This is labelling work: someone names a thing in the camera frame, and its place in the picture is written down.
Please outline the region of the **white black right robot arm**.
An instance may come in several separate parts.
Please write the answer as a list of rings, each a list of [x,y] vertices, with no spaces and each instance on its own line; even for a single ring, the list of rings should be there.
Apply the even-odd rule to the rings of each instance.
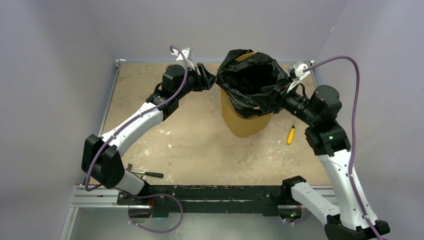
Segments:
[[[279,193],[267,198],[306,207],[323,224],[329,240],[382,240],[390,227],[372,210],[356,174],[354,148],[337,122],[342,108],[339,92],[320,85],[306,97],[287,84],[275,84],[262,88],[257,103],[263,111],[286,110],[306,123],[306,141],[324,167],[337,203],[329,202],[301,176],[283,180]]]

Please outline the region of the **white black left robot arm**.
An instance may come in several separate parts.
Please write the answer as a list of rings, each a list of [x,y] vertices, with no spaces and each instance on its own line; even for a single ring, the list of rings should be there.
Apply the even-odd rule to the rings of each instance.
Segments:
[[[124,168],[122,156],[143,134],[166,120],[184,96],[210,90],[216,80],[202,63],[188,70],[169,65],[162,81],[131,117],[101,136],[86,138],[81,161],[81,169],[87,174],[85,182],[94,178],[107,189],[126,191],[138,205],[146,203],[150,185]]]

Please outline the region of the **black plastic trash bag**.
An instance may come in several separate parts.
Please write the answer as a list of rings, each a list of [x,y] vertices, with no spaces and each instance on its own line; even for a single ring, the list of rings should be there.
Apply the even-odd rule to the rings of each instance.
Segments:
[[[219,66],[216,84],[242,118],[263,116],[262,87],[290,83],[291,77],[271,56],[251,49],[230,50]]]

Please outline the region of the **yellow plastic trash bin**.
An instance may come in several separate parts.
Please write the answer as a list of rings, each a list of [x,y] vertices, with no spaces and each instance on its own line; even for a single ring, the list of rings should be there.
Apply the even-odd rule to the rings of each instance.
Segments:
[[[243,118],[239,115],[231,104],[228,95],[220,88],[221,115],[229,130],[239,138],[249,137],[267,127],[274,116],[269,113],[262,116],[253,115]]]

